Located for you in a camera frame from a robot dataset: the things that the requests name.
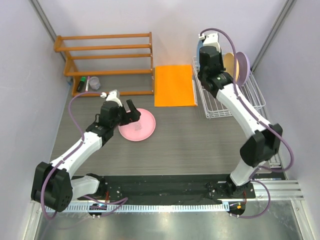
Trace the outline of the pink plate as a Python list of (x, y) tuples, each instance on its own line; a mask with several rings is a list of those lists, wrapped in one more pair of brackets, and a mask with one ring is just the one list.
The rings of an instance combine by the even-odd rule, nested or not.
[(156, 119), (154, 115), (146, 109), (137, 109), (141, 115), (137, 122), (119, 126), (119, 133), (127, 140), (140, 142), (149, 138), (156, 129)]

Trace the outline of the blue plate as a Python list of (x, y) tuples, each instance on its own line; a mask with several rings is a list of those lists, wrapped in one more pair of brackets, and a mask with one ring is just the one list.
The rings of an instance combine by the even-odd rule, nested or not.
[(196, 62), (200, 65), (200, 49), (203, 47), (203, 41), (200, 39), (196, 47)]

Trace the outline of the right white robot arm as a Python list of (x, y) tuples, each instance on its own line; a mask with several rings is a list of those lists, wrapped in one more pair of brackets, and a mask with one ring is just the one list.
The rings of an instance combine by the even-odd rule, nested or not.
[(240, 148), (240, 161), (226, 178), (229, 197), (242, 195), (255, 171), (279, 151), (283, 129), (262, 117), (243, 96), (223, 66), (222, 54), (214, 46), (202, 46), (198, 54), (198, 79), (213, 98), (222, 103), (241, 126), (247, 140)]

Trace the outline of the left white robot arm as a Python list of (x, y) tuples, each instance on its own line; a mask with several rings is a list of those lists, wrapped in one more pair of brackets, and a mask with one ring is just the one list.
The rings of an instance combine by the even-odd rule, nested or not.
[(113, 137), (115, 128), (140, 119), (141, 113), (132, 100), (126, 103), (129, 111), (114, 100), (105, 101), (77, 143), (50, 163), (37, 165), (31, 189), (32, 200), (62, 212), (72, 200), (87, 195), (100, 200), (106, 195), (106, 180), (102, 176), (93, 173), (76, 179), (73, 176), (93, 153)]

